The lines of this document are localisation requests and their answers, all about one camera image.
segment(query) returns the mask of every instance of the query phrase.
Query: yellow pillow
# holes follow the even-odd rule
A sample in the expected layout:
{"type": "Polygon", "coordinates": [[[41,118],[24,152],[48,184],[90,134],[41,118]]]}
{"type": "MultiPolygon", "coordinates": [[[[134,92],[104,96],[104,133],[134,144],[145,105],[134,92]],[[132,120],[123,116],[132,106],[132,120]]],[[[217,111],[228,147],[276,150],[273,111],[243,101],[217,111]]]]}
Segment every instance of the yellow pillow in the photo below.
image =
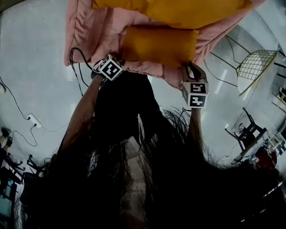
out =
{"type": "Polygon", "coordinates": [[[181,67],[193,60],[197,36],[195,30],[131,26],[126,28],[120,54],[128,61],[181,67]]]}
{"type": "Polygon", "coordinates": [[[173,28],[198,29],[249,9],[249,0],[94,0],[94,8],[137,10],[173,28]]]}

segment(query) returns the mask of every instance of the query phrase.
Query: tiled floor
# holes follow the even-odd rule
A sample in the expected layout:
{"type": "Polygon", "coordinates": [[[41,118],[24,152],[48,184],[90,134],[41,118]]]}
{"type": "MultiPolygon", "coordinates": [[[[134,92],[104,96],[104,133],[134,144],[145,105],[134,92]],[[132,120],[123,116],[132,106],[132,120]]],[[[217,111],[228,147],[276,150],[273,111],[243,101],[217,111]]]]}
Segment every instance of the tiled floor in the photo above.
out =
{"type": "MultiPolygon", "coordinates": [[[[49,130],[56,130],[68,123],[81,95],[71,67],[63,65],[65,13],[68,0],[28,0],[20,3],[0,16],[1,48],[0,75],[12,90],[23,114],[33,113],[49,130]]],[[[261,46],[236,27],[230,34],[249,51],[261,46]]],[[[247,53],[232,42],[237,61],[242,61],[247,53]]],[[[213,50],[234,66],[232,50],[223,38],[213,50]]],[[[225,80],[237,84],[235,71],[209,55],[206,58],[209,70],[221,77],[226,71],[225,80]]],[[[202,111],[202,132],[205,146],[215,161],[230,163],[240,153],[237,141],[225,132],[237,131],[240,123],[248,123],[242,107],[246,107],[255,122],[273,133],[285,118],[285,113],[272,103],[271,86],[277,66],[272,66],[254,85],[248,94],[239,97],[236,87],[221,83],[200,65],[208,76],[210,96],[207,108],[202,111]]],[[[84,79],[90,82],[90,73],[82,69],[84,79]]],[[[165,81],[152,79],[155,97],[162,108],[185,106],[181,92],[173,89],[165,81]]],[[[0,95],[0,128],[6,126],[22,133],[34,144],[30,133],[31,121],[22,118],[10,95],[0,95]]],[[[15,134],[12,155],[24,163],[29,154],[40,162],[49,157],[59,146],[65,128],[48,132],[34,128],[38,145],[32,147],[22,136],[15,134]]]]}

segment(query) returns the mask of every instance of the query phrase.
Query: electrical cord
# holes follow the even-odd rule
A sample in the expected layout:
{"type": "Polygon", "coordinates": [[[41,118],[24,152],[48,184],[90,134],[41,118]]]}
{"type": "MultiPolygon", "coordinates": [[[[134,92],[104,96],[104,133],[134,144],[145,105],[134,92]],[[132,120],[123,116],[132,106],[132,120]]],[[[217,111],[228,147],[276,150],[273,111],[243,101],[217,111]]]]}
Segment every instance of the electrical cord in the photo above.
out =
{"type": "Polygon", "coordinates": [[[224,80],[221,80],[221,79],[217,78],[217,77],[209,70],[209,68],[208,68],[208,66],[207,66],[207,64],[206,64],[206,62],[205,62],[205,60],[204,60],[204,64],[205,64],[205,66],[206,66],[206,69],[210,72],[210,74],[211,74],[213,77],[215,77],[217,80],[219,80],[219,81],[221,81],[221,82],[224,82],[224,83],[227,83],[227,84],[229,84],[229,85],[232,85],[232,86],[237,87],[237,85],[235,85],[235,84],[233,84],[233,83],[226,82],[226,81],[224,81],[224,80]]]}
{"type": "Polygon", "coordinates": [[[16,133],[18,133],[19,135],[21,135],[21,136],[24,138],[24,140],[25,140],[29,145],[31,145],[32,147],[36,147],[36,146],[37,146],[37,141],[36,141],[36,139],[35,139],[35,137],[34,137],[34,135],[33,135],[33,132],[32,132],[32,129],[33,129],[35,126],[36,126],[36,124],[33,125],[32,128],[30,129],[30,132],[31,132],[31,134],[32,134],[32,137],[34,138],[34,141],[35,141],[35,143],[36,143],[35,145],[29,143],[28,140],[25,138],[25,136],[22,135],[22,134],[21,134],[20,132],[18,132],[18,131],[13,131],[12,139],[14,139],[14,133],[16,132],[16,133]]]}
{"type": "Polygon", "coordinates": [[[224,60],[224,59],[222,59],[221,57],[217,56],[215,53],[210,52],[210,54],[212,54],[212,55],[214,55],[215,57],[219,58],[220,60],[224,61],[227,65],[231,66],[233,69],[236,70],[236,68],[235,68],[232,64],[228,63],[226,60],[224,60]]]}
{"type": "Polygon", "coordinates": [[[19,109],[19,111],[20,111],[20,113],[21,113],[23,119],[25,119],[25,120],[30,120],[30,117],[26,118],[26,117],[24,116],[23,112],[22,112],[21,109],[19,108],[19,105],[18,105],[18,103],[17,103],[17,101],[16,101],[15,96],[14,96],[13,93],[11,92],[10,88],[3,82],[1,76],[0,76],[0,80],[1,80],[1,83],[9,90],[10,94],[11,94],[12,97],[14,98],[15,104],[16,104],[17,108],[19,109]]]}
{"type": "Polygon", "coordinates": [[[68,125],[69,125],[69,124],[66,124],[66,125],[64,125],[64,126],[62,126],[62,127],[60,127],[60,128],[58,128],[57,130],[54,130],[54,131],[48,130],[48,129],[44,128],[43,126],[42,126],[41,128],[42,128],[43,130],[47,131],[47,132],[57,132],[57,131],[63,129],[65,126],[68,126],[68,125]]]}
{"type": "Polygon", "coordinates": [[[187,112],[192,112],[192,110],[190,110],[190,109],[185,109],[185,108],[183,108],[183,107],[182,107],[182,111],[183,111],[183,112],[185,112],[185,111],[187,111],[187,112]]]}
{"type": "Polygon", "coordinates": [[[82,77],[82,71],[81,71],[80,63],[78,63],[78,68],[80,69],[80,74],[81,74],[82,82],[83,82],[87,87],[89,87],[89,86],[86,84],[86,82],[84,81],[83,77],[82,77]]]}
{"type": "Polygon", "coordinates": [[[237,144],[235,144],[235,145],[233,146],[231,152],[230,152],[228,155],[223,155],[220,159],[218,159],[218,160],[216,161],[216,164],[217,164],[220,160],[222,160],[223,157],[228,158],[228,157],[232,154],[233,149],[236,147],[237,144]]]}
{"type": "Polygon", "coordinates": [[[76,48],[76,47],[73,47],[73,48],[71,48],[71,50],[70,50],[70,56],[69,56],[70,63],[71,63],[71,64],[74,63],[74,61],[73,61],[73,54],[74,54],[74,51],[75,51],[75,50],[77,50],[77,51],[80,52],[80,54],[82,55],[82,58],[83,58],[84,61],[85,61],[86,66],[87,66],[90,70],[93,70],[92,67],[88,64],[88,62],[87,62],[87,60],[86,60],[86,58],[85,58],[83,52],[82,52],[79,48],[76,48]]]}
{"type": "Polygon", "coordinates": [[[233,46],[232,46],[230,40],[229,40],[227,37],[225,37],[225,39],[228,41],[228,43],[229,43],[229,45],[230,45],[230,47],[231,47],[231,49],[232,49],[232,54],[233,54],[233,60],[234,60],[234,62],[235,62],[235,63],[238,63],[238,64],[241,64],[240,62],[238,62],[238,61],[235,60],[234,49],[233,49],[233,46]]]}
{"type": "Polygon", "coordinates": [[[244,49],[247,53],[250,53],[246,48],[244,48],[242,45],[240,45],[237,41],[235,41],[233,38],[229,37],[228,35],[226,35],[227,38],[229,38],[230,40],[234,41],[238,46],[240,46],[242,49],[244,49]]]}
{"type": "Polygon", "coordinates": [[[83,97],[81,84],[80,84],[80,81],[78,80],[78,76],[77,76],[77,73],[76,73],[76,71],[75,71],[74,65],[71,64],[71,67],[72,67],[72,69],[73,69],[73,71],[74,71],[74,74],[75,74],[76,79],[77,79],[78,86],[79,86],[79,88],[80,88],[81,95],[82,95],[82,97],[83,97]]]}

